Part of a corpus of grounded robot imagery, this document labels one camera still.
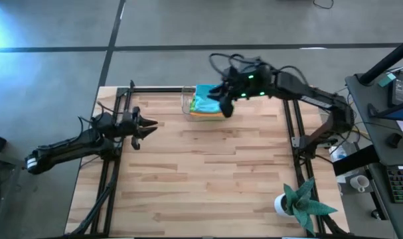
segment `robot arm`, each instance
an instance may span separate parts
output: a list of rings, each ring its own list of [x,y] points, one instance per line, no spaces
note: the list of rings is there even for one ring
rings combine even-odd
[[[229,56],[230,61],[240,61],[241,65],[237,69],[231,63],[231,67],[220,72],[222,84],[213,88],[208,95],[210,99],[219,101],[226,118],[232,115],[232,101],[257,96],[301,100],[327,110],[330,112],[328,120],[311,135],[300,137],[297,142],[300,153],[310,158],[315,157],[317,146],[330,136],[352,130],[355,120],[353,110],[344,97],[313,88],[293,74],[275,69],[259,57],[237,59],[233,57],[235,55]]]
[[[144,139],[155,131],[157,122],[140,116],[140,109],[134,107],[132,113],[124,112],[120,123],[113,123],[110,113],[102,113],[91,122],[91,129],[83,131],[78,137],[66,139],[52,145],[37,147],[26,157],[29,173],[40,174],[58,163],[67,162],[88,155],[99,155],[101,158],[119,157],[114,146],[114,138],[132,135],[131,144],[134,149],[140,149],[138,139]]]

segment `white mug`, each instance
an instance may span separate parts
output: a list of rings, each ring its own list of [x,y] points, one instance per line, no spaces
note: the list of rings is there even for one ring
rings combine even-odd
[[[363,193],[365,192],[365,188],[369,186],[369,180],[364,175],[359,175],[350,180],[350,185],[360,193]]]

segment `gray floor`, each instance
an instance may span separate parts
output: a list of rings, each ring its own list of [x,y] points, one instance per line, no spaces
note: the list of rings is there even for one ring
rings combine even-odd
[[[119,0],[0,0],[0,47],[107,46],[118,5]],[[402,0],[335,0],[331,10],[308,0],[127,0],[116,46],[402,41]],[[221,52],[298,66],[312,85],[335,91],[344,87],[344,77],[364,72],[391,50]],[[115,52],[106,85],[128,85],[131,79],[140,86],[217,82],[208,65],[211,52]],[[40,144],[76,135],[77,116],[88,117],[92,110],[104,57],[104,52],[0,53],[0,135],[9,141],[6,154],[23,158]],[[0,238],[61,235],[77,164],[38,176],[23,171]],[[343,203],[351,232],[394,237],[388,221],[369,217],[368,195],[345,195]]]

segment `clear plastic container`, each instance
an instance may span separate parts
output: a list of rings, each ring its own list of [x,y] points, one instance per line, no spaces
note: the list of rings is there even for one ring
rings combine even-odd
[[[195,86],[183,86],[181,93],[182,112],[188,121],[222,121],[225,117],[192,116],[190,112],[191,102],[194,98]]]

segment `wooden tabletop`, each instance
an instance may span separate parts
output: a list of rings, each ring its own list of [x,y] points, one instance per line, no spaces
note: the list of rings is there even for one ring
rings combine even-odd
[[[116,87],[102,87],[97,100],[113,108],[115,95]],[[240,100],[230,119],[208,122],[188,121],[178,93],[133,94],[131,106],[159,128],[139,151],[130,137],[124,141],[110,236],[305,236],[295,218],[274,208],[284,183],[297,188],[281,100]],[[300,108],[306,133],[317,129],[318,109]],[[317,153],[329,158],[325,150]],[[338,210],[331,218],[349,231],[332,165],[312,164],[320,201]],[[101,168],[97,159],[80,170],[66,232],[93,206]]]

